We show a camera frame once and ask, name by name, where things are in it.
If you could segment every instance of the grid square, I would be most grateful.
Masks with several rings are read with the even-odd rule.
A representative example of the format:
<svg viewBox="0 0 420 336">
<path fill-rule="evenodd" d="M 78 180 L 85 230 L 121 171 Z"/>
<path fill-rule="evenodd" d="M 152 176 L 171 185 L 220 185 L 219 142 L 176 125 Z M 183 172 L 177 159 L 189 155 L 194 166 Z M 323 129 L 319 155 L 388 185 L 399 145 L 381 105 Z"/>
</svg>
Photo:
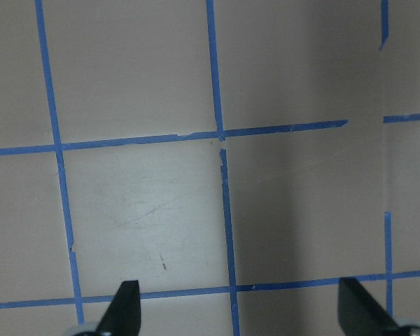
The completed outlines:
<svg viewBox="0 0 420 336">
<path fill-rule="evenodd" d="M 74 305 L 0 309 L 0 335 L 61 336 L 77 324 Z"/>
<path fill-rule="evenodd" d="M 0 302 L 72 295 L 55 154 L 0 157 Z"/>
<path fill-rule="evenodd" d="M 384 272 L 375 125 L 227 140 L 238 284 Z"/>
<path fill-rule="evenodd" d="M 383 49 L 388 115 L 420 113 L 420 1 L 389 2 L 391 36 Z"/>
<path fill-rule="evenodd" d="M 85 320 L 99 321 L 108 305 L 84 304 Z M 142 300 L 140 336 L 144 335 L 233 336 L 230 296 L 211 294 Z"/>
<path fill-rule="evenodd" d="M 363 283 L 385 307 L 386 284 Z M 343 336 L 337 322 L 337 286 L 238 293 L 242 336 Z"/>
<path fill-rule="evenodd" d="M 393 314 L 402 322 L 420 324 L 420 278 L 394 280 Z"/>
<path fill-rule="evenodd" d="M 387 124 L 384 129 L 393 270 L 420 270 L 420 122 Z"/>
<path fill-rule="evenodd" d="M 130 279 L 145 291 L 228 284 L 218 152 L 202 140 L 64 154 L 85 296 Z"/>
<path fill-rule="evenodd" d="M 0 1 L 0 148 L 52 144 L 32 1 Z"/>
<path fill-rule="evenodd" d="M 215 21 L 226 129 L 381 105 L 378 1 L 215 0 Z"/>
<path fill-rule="evenodd" d="M 205 1 L 44 8 L 64 141 L 215 130 Z"/>
</svg>

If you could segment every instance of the floor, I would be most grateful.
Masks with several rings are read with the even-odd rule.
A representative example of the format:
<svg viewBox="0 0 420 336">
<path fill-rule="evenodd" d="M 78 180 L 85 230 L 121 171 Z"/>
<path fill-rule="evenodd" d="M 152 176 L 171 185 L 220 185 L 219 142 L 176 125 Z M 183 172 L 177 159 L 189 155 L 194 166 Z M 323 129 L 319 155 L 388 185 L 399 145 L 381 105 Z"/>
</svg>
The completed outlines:
<svg viewBox="0 0 420 336">
<path fill-rule="evenodd" d="M 420 0 L 0 1 L 0 335 L 128 279 L 143 336 L 342 335 L 344 276 L 420 321 Z"/>
</svg>

